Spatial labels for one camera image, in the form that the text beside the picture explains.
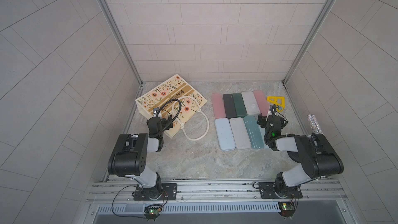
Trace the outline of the pink pencil case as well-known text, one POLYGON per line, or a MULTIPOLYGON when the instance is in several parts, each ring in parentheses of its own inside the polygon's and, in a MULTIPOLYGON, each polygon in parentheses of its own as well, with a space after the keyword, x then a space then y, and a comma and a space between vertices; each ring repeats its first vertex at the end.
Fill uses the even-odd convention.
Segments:
POLYGON ((268 116, 269 103, 261 90, 254 91, 254 96, 262 116, 268 116))

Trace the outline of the light teal pencil case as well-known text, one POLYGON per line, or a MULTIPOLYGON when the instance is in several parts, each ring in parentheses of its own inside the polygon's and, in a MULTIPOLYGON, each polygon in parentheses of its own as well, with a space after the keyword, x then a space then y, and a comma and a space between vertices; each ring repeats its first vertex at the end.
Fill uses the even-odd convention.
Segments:
POLYGON ((249 135, 251 148, 263 149, 265 146, 264 139, 257 124, 257 119, 254 116, 246 116, 244 117, 244 124, 249 135))

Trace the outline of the white grey pencil case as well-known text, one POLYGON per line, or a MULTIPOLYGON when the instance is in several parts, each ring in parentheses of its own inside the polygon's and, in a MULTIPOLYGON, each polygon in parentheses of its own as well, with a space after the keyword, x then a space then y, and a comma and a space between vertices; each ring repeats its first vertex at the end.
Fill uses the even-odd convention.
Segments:
POLYGON ((258 116, 261 114, 260 109, 257 104, 257 100, 252 91, 244 91, 241 93, 246 112, 248 116, 258 116))

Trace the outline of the floral canvas tote bag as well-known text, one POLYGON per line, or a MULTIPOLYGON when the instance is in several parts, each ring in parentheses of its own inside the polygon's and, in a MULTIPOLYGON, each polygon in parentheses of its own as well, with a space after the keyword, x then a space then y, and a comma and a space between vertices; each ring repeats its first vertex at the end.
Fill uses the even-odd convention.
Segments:
POLYGON ((175 74, 135 102, 138 111, 146 119, 155 116, 153 113, 155 108, 160 109, 160 118, 177 117, 171 128, 165 131, 165 135, 172 138, 179 130, 184 130, 184 125, 195 113, 203 113, 201 108, 208 100, 180 75, 175 74))

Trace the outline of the dark green pencil case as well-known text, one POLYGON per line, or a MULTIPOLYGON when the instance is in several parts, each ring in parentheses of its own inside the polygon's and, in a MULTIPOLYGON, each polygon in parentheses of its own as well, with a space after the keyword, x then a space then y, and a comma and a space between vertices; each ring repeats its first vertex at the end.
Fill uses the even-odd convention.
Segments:
POLYGON ((247 111, 241 93, 233 93, 232 95, 237 117, 244 118, 247 116, 247 111))

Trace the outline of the translucent white pencil case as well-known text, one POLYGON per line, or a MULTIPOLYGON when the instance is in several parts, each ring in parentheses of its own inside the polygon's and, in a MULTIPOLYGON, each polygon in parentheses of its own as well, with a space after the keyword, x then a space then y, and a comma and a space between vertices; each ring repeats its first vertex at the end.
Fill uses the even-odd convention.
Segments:
POLYGON ((244 120, 242 118, 231 118, 230 125, 238 150, 250 149, 251 141, 246 130, 244 120))

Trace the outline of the black pencil case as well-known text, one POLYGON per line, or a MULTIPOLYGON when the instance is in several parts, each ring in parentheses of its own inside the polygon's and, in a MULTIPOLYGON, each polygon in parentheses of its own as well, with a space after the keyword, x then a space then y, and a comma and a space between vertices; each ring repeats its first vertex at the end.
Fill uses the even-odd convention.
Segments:
POLYGON ((223 103, 224 103, 224 109, 226 112, 226 117, 228 119, 236 118, 237 113, 236 113, 233 95, 232 94, 224 94, 223 95, 223 103))

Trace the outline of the light blue grey pencil case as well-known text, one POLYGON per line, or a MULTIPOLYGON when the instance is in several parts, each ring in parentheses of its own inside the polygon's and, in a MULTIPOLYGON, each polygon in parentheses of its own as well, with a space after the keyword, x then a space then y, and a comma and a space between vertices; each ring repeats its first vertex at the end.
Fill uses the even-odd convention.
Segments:
POLYGON ((216 119, 215 127, 220 149, 222 151, 234 150, 236 144, 229 120, 227 118, 216 119))

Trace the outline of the salmon red pencil case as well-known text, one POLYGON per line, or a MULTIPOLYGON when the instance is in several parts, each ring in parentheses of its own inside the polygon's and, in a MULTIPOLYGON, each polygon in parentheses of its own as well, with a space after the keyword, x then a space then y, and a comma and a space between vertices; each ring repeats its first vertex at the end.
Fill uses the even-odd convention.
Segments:
POLYGON ((214 93, 211 96, 215 119, 226 118, 223 96, 221 93, 214 93))

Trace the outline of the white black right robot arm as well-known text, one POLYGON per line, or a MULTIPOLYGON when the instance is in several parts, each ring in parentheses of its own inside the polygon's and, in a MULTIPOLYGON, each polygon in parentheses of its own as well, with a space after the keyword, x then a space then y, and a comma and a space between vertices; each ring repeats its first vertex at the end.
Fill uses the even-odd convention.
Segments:
POLYGON ((265 129, 264 143, 273 151, 286 151, 298 163, 294 168, 277 174, 275 182, 266 186, 279 198, 300 198, 300 186, 322 176, 344 172, 344 165, 337 152, 323 134, 284 134, 288 121, 270 114, 258 116, 258 124, 265 129))

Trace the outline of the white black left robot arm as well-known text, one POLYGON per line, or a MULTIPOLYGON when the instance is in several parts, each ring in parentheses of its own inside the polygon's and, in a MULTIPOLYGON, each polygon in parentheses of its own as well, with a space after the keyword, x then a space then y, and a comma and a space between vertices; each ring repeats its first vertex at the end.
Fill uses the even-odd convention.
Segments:
POLYGON ((165 130, 173 127, 172 117, 152 117, 147 121, 148 133, 121 134, 108 161, 110 175, 133 179, 137 188, 135 201, 175 200, 177 184, 162 183, 159 173, 146 166, 149 152, 160 152, 165 130))

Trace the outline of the yellow triangular wooden toy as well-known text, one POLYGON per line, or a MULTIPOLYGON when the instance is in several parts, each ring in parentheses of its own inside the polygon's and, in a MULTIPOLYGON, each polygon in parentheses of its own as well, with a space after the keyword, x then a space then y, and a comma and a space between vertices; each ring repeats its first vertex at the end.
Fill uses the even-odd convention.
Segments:
POLYGON ((268 96, 266 99, 270 105, 277 106, 277 111, 279 113, 284 111, 285 106, 286 106, 285 105, 285 97, 283 97, 283 96, 268 96))

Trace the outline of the glittery silver microphone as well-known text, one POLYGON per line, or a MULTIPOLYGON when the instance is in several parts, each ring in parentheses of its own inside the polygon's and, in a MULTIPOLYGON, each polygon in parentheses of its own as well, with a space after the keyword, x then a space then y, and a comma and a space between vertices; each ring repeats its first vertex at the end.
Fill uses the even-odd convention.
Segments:
POLYGON ((323 131, 322 131, 321 127, 320 127, 320 124, 317 121, 315 115, 307 115, 307 120, 308 120, 309 126, 310 126, 310 128, 312 130, 312 133, 316 133, 316 134, 322 134, 323 133, 323 131))

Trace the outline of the left circuit board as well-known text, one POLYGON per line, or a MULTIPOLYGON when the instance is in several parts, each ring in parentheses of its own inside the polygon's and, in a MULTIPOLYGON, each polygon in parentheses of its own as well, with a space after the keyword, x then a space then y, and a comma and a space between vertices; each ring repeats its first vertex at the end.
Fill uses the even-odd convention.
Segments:
POLYGON ((161 215, 162 208, 163 208, 163 205, 161 205, 161 204, 152 204, 152 205, 146 206, 144 208, 144 216, 145 216, 146 220, 147 221, 149 221, 149 220, 155 221, 161 215))

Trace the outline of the circuit board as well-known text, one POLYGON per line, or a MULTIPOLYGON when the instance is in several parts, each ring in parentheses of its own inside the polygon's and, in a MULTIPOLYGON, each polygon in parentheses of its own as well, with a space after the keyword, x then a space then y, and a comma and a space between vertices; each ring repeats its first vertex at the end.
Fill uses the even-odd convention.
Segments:
POLYGON ((163 208, 163 205, 161 205, 161 204, 152 204, 152 205, 146 206, 144 208, 144 216, 145 216, 146 220, 147 221, 149 221, 149 220, 155 221, 161 215, 162 208, 163 208))
POLYGON ((280 209, 279 215, 285 218, 290 218, 295 214, 296 206, 294 203, 290 202, 278 202, 280 209))

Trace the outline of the right circuit board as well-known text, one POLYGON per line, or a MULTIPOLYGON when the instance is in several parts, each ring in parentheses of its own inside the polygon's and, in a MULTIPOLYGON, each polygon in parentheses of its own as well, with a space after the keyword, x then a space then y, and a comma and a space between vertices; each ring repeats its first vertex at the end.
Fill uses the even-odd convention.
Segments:
POLYGON ((278 202, 280 209, 279 215, 285 218, 290 218, 295 214, 296 206, 294 203, 290 202, 278 202))

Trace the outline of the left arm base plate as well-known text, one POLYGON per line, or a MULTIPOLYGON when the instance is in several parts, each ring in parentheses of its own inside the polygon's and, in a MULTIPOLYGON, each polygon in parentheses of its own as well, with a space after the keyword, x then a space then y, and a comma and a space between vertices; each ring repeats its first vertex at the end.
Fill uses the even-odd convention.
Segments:
POLYGON ((177 186, 176 183, 162 183, 152 188, 138 187, 132 196, 134 201, 173 201, 176 200, 177 186))

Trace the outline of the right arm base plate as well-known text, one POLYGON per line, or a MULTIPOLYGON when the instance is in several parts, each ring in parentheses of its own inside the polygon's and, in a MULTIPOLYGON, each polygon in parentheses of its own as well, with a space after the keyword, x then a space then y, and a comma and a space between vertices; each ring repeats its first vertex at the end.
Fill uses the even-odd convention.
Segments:
POLYGON ((254 182, 253 187, 259 190, 261 199, 301 199, 303 198, 299 186, 284 188, 281 193, 277 193, 275 183, 273 182, 254 182))

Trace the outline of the aluminium mounting rail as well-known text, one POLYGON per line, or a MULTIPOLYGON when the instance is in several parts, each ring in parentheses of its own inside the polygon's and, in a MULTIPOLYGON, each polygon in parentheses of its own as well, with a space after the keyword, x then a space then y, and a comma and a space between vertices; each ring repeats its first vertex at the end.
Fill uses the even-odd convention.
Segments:
MULTIPOLYGON (((260 202, 281 201, 282 199, 261 199, 259 190, 253 187, 258 179, 199 179, 199 180, 165 180, 165 183, 176 183, 176 200, 173 201, 138 201, 139 203, 191 203, 191 202, 260 202)), ((303 184, 303 198, 310 200, 346 200, 347 196, 337 179, 317 179, 303 184)), ((85 203, 130 203, 134 202, 132 193, 135 186, 132 181, 111 179, 105 183, 94 183, 85 203)))

